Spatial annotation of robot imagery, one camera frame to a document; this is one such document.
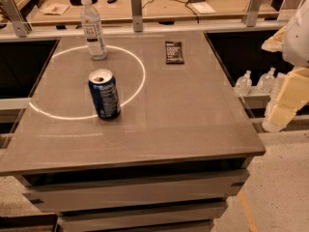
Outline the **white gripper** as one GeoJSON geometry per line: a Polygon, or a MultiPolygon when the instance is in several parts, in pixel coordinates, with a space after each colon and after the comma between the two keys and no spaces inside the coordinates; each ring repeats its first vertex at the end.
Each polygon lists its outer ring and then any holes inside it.
{"type": "Polygon", "coordinates": [[[262,122],[265,131],[279,132],[309,102],[309,69],[306,68],[309,66],[309,0],[302,4],[286,27],[263,42],[262,50],[282,52],[283,59],[296,66],[275,78],[262,122]]]}

